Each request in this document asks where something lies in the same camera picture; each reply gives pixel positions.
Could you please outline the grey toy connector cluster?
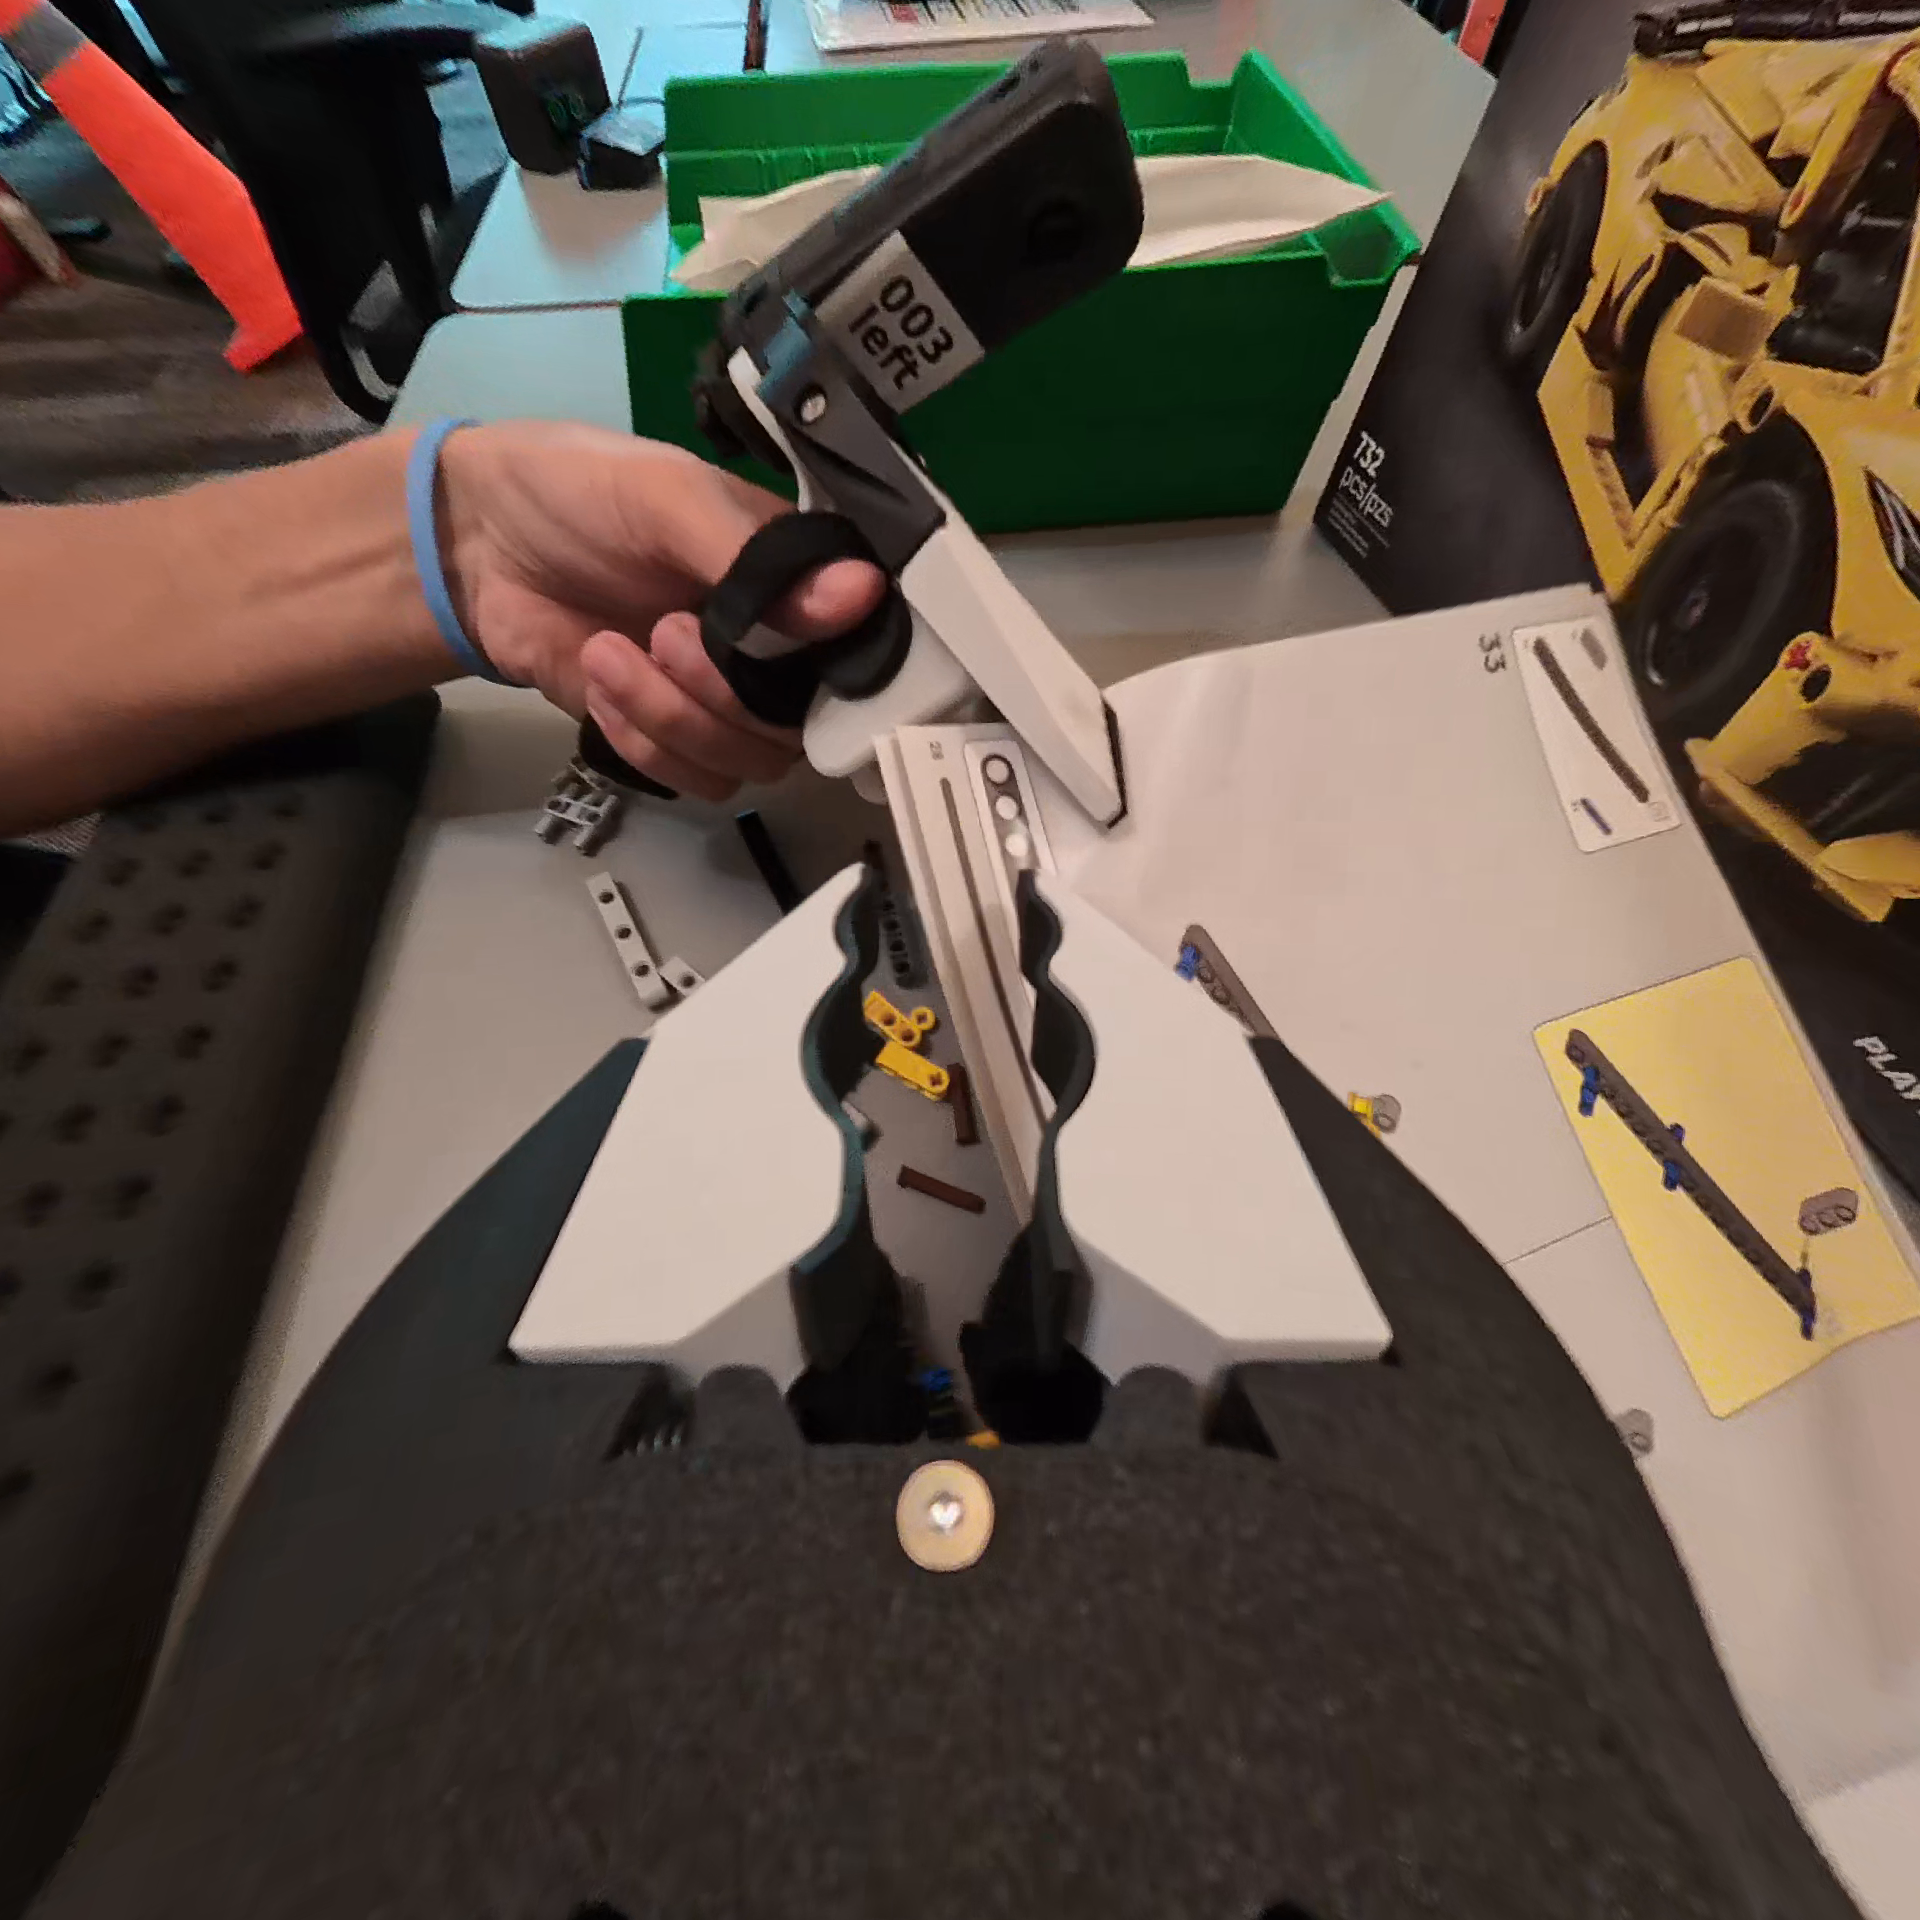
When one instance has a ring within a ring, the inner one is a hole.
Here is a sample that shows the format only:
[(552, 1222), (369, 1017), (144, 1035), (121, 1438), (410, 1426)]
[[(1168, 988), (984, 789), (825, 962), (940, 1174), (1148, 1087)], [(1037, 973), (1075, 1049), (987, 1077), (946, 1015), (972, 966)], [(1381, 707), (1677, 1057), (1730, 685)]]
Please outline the grey toy connector cluster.
[(535, 837), (589, 857), (620, 830), (629, 790), (597, 774), (584, 758), (572, 758), (549, 787), (535, 819)]

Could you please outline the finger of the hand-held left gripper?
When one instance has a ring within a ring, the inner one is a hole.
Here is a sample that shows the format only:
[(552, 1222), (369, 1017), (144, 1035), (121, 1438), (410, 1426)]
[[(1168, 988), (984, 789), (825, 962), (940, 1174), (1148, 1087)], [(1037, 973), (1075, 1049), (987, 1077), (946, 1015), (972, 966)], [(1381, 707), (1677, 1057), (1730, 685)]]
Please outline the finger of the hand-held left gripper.
[(932, 638), (1080, 810), (1113, 827), (1125, 815), (1127, 790), (1107, 697), (955, 508), (946, 508), (940, 531), (904, 567), (900, 587)]

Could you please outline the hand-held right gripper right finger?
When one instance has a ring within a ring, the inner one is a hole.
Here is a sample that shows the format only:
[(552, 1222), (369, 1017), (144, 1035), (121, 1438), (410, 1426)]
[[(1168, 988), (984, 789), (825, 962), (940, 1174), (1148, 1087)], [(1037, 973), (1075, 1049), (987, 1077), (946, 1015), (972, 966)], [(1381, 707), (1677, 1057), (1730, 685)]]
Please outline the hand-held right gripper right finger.
[(962, 1327), (975, 1387), (1378, 1361), (1389, 1326), (1236, 1021), (1058, 877), (1016, 890), (1008, 1062), (969, 1054), (1025, 1226)]

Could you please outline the light grey short toy beam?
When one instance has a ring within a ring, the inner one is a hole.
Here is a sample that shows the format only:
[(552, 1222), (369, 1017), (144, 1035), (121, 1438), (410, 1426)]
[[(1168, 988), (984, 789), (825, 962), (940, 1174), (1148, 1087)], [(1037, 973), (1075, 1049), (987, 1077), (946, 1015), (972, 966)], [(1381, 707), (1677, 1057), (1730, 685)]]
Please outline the light grey short toy beam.
[(589, 876), (585, 887), (608, 932), (620, 972), (644, 1015), (658, 1017), (668, 1012), (706, 982), (706, 973), (690, 962), (657, 950), (633, 905), (633, 897), (610, 871)]

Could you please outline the grey building instruction booklet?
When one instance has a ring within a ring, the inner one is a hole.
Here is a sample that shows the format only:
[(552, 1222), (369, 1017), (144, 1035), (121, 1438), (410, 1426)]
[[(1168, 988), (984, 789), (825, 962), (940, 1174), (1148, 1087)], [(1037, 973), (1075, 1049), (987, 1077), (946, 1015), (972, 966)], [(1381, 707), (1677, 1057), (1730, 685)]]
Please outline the grey building instruction booklet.
[(1915, 1916), (1915, 1204), (1668, 780), (1600, 598), (1163, 662), (1108, 691), (1099, 830), (1003, 725), (880, 780), (1026, 1215), (1050, 1098), (1017, 881), (1280, 1037), (1570, 1348), (1767, 1757)]

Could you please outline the black perforated panel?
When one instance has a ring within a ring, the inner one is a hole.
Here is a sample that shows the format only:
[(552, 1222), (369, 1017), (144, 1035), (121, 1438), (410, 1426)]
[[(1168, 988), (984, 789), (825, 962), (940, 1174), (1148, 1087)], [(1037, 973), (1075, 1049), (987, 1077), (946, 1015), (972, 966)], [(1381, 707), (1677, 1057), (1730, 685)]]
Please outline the black perforated panel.
[(151, 1682), (439, 718), (107, 811), (5, 977), (5, 1916)]

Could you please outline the person's left hand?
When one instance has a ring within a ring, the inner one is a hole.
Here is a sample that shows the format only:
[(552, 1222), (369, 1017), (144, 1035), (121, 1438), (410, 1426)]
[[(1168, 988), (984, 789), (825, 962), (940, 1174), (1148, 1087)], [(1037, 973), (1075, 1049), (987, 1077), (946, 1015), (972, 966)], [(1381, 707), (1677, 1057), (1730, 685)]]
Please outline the person's left hand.
[(684, 449), (577, 423), (472, 423), (439, 455), (439, 540), (465, 631), (511, 683), (597, 727), (676, 795), (777, 783), (800, 731), (747, 713), (700, 610), (780, 495)]

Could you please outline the orange striped traffic cone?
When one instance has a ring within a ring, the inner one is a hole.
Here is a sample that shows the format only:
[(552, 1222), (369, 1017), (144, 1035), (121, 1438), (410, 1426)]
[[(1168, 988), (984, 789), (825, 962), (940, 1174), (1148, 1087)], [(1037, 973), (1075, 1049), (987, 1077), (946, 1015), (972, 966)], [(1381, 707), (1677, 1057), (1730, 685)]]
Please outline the orange striped traffic cone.
[(263, 221), (239, 175), (59, 6), (5, 3), (3, 37), (65, 122), (234, 323), (227, 362), (260, 367), (303, 341)]

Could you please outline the green plastic bin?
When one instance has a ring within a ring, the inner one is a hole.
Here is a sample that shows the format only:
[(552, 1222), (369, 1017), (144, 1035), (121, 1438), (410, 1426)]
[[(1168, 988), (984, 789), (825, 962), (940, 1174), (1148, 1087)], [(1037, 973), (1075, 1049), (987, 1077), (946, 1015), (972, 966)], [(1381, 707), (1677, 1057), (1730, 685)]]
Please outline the green plastic bin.
[[(1373, 185), (1263, 50), (1227, 81), (1184, 54), (1113, 54), (1137, 157), (1268, 157)], [(877, 63), (673, 81), (666, 213), (676, 251), (705, 199), (753, 199), (897, 159), (1010, 62)], [(1127, 269), (997, 349), (904, 421), (907, 444), (986, 538), (1284, 508), (1328, 407), (1420, 236), (1389, 204), (1257, 257)], [(715, 458), (693, 385), (720, 294), (631, 294), (631, 430)]]

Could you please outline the yellow car toy set box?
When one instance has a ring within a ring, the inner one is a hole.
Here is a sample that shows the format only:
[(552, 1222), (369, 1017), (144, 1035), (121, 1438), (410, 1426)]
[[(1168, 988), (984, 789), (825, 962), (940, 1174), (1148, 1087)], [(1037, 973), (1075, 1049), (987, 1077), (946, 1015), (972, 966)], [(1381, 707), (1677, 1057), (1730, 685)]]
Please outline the yellow car toy set box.
[(1521, 5), (1317, 505), (1396, 614), (1588, 580), (1919, 1188), (1919, 5)]

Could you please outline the toy car chassis assembly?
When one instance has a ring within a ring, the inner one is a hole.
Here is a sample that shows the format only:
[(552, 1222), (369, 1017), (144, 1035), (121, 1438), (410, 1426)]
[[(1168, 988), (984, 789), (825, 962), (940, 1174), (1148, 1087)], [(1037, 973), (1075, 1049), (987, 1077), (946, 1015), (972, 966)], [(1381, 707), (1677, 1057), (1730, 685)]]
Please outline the toy car chassis assembly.
[(1000, 1433), (975, 1413), (965, 1380), (953, 1370), (911, 1356), (907, 1385), (914, 1401), (911, 1438), (975, 1451), (1002, 1446)]

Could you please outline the person's left forearm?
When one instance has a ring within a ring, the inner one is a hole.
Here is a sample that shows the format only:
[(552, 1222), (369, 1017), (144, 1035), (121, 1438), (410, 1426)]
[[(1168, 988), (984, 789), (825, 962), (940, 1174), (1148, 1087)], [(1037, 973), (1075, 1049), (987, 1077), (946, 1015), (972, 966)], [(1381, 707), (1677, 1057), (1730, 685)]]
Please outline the person's left forearm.
[(3, 830), (456, 677), (420, 587), (417, 438), (168, 495), (3, 510)]

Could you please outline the black holed toy beam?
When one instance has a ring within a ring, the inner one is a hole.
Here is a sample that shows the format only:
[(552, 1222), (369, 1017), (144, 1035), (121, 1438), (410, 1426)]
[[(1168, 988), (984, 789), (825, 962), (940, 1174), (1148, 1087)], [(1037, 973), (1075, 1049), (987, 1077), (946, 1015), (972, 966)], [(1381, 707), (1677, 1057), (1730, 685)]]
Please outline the black holed toy beam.
[(897, 876), (897, 852), (877, 839), (861, 846), (861, 857), (877, 882), (880, 961), (900, 995), (929, 986), (929, 950), (919, 910), (905, 881)]

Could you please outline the white paper bag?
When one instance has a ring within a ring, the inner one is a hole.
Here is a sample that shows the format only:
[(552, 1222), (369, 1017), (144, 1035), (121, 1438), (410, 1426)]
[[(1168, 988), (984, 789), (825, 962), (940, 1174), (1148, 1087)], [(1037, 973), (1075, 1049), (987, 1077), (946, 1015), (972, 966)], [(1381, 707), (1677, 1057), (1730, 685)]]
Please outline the white paper bag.
[[(703, 237), (680, 247), (663, 282), (722, 294), (880, 173), (876, 165), (811, 175), (753, 199), (703, 199)], [(1385, 204), (1369, 183), (1265, 156), (1167, 156), (1138, 163), (1143, 236), (1131, 269), (1252, 257)]]

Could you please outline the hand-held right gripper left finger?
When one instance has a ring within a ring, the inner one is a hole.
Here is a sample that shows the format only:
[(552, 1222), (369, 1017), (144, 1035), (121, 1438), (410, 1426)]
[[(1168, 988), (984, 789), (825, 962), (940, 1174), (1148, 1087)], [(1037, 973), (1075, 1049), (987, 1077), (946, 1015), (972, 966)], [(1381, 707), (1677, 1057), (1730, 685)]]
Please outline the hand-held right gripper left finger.
[(850, 865), (642, 1045), (513, 1356), (775, 1380), (853, 1357), (893, 1289), (848, 1099), (880, 1034), (877, 874)]

